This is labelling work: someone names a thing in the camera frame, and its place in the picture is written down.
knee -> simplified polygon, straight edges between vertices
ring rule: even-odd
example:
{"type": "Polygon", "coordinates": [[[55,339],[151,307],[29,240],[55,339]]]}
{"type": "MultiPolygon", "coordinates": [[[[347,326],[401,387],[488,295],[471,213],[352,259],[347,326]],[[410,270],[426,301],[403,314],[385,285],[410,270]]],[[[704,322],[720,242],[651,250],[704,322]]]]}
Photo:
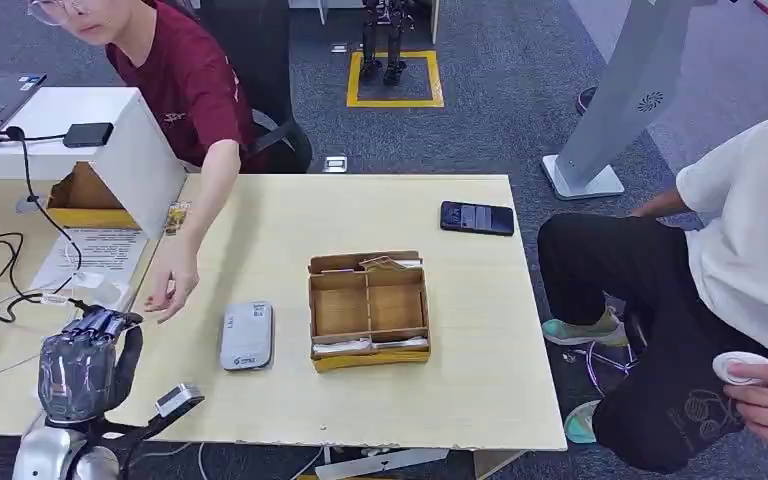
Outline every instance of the knee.
{"type": "Polygon", "coordinates": [[[538,248],[545,249],[558,243],[558,239],[569,236],[579,223],[578,216],[576,213],[558,213],[543,222],[537,232],[538,248]]]}
{"type": "Polygon", "coordinates": [[[675,444],[672,435],[659,435],[638,415],[612,410],[605,403],[603,400],[593,415],[599,445],[610,449],[627,465],[647,472],[666,475],[687,466],[690,455],[686,447],[675,444]]]}

light wood tabletop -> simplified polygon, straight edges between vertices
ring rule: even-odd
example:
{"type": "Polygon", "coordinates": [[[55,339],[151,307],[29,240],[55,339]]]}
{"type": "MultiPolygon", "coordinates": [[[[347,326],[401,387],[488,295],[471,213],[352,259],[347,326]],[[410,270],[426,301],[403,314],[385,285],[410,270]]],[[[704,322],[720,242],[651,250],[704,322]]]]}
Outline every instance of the light wood tabletop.
{"type": "MultiPolygon", "coordinates": [[[[188,180],[182,198],[198,181],[188,180]]],[[[206,400],[160,438],[565,449],[521,238],[442,231],[443,200],[513,207],[506,176],[239,177],[202,245],[201,283],[176,317],[147,322],[131,396],[110,417],[144,421],[155,399],[193,382],[206,400]],[[424,258],[430,361],[317,374],[310,258],[392,250],[424,258]],[[223,312],[253,300],[274,308],[273,363],[226,372],[218,364],[223,312]]]]}

wooden table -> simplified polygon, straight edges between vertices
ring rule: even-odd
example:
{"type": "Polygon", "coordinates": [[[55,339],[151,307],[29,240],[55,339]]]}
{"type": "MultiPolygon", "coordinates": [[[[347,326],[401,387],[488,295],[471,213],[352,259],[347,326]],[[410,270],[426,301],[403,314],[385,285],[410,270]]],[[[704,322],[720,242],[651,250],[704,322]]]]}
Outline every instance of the wooden table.
{"type": "MultiPolygon", "coordinates": [[[[202,245],[199,287],[178,316],[147,322],[131,396],[111,419],[144,422],[159,396],[194,382],[206,400],[160,438],[469,449],[478,478],[524,450],[564,450],[521,238],[442,231],[443,200],[513,207],[505,176],[239,177],[202,245]],[[430,361],[317,374],[309,259],[401,249],[424,258],[430,361]],[[222,314],[252,300],[274,307],[273,364],[226,372],[222,314]]],[[[148,294],[144,286],[137,304],[148,294]]]]}
{"type": "MultiPolygon", "coordinates": [[[[48,192],[51,185],[51,182],[33,184],[37,194],[48,192]]],[[[23,290],[59,235],[39,212],[16,213],[16,203],[27,197],[23,180],[0,180],[0,233],[21,232],[25,235],[15,272],[17,284],[23,290]]],[[[7,240],[14,245],[18,242],[16,237],[7,240]]],[[[141,282],[155,246],[156,242],[149,242],[145,248],[131,282],[132,288],[141,282]]],[[[0,271],[9,260],[9,249],[0,245],[0,271]]],[[[0,300],[14,294],[5,274],[0,281],[0,300]]],[[[0,306],[1,315],[6,306],[6,303],[0,306]]],[[[74,310],[22,302],[15,308],[15,313],[15,323],[0,322],[0,369],[38,354],[42,338],[59,331],[74,310]]],[[[19,435],[27,428],[40,409],[39,400],[34,396],[36,385],[35,360],[0,373],[0,435],[19,435]]]]}

black phone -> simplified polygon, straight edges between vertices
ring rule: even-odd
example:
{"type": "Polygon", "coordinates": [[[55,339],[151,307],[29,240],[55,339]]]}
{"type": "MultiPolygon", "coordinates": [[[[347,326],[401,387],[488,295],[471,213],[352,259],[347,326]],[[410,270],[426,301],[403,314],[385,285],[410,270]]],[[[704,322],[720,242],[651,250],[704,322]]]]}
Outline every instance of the black phone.
{"type": "Polygon", "coordinates": [[[514,211],[508,207],[443,202],[440,205],[440,228],[456,232],[486,235],[514,234],[514,211]]]}

teal sneaker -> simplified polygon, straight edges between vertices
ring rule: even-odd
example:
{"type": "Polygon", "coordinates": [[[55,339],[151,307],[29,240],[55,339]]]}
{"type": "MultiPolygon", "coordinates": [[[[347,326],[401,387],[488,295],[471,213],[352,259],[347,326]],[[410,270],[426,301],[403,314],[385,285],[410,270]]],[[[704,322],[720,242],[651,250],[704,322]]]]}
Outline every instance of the teal sneaker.
{"type": "Polygon", "coordinates": [[[593,433],[593,412],[599,400],[583,403],[573,409],[564,419],[564,434],[572,443],[596,443],[593,433]]]}
{"type": "Polygon", "coordinates": [[[611,309],[606,309],[594,325],[573,325],[553,318],[541,325],[543,337],[555,345],[581,345],[599,342],[612,347],[628,345],[625,328],[611,309]]]}

